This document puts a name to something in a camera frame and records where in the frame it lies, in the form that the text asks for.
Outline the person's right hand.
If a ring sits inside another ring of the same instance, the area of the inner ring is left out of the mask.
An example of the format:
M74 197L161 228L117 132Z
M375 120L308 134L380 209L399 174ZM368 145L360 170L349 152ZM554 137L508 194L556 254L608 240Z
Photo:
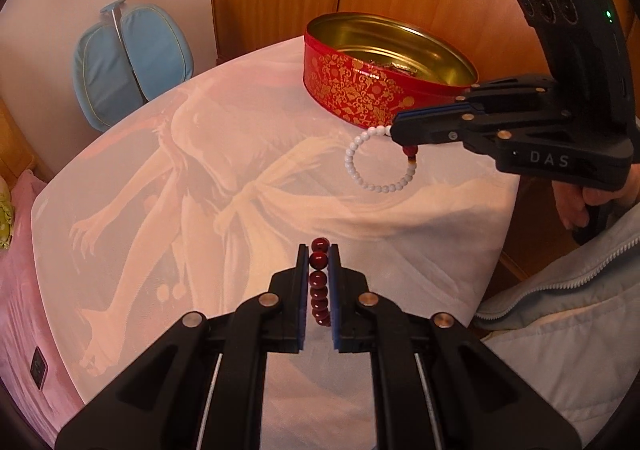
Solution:
M608 192L553 181L552 190L563 226L573 230L588 225L588 206L614 204L622 210L629 210L638 201L639 183L637 178L629 177L623 188Z

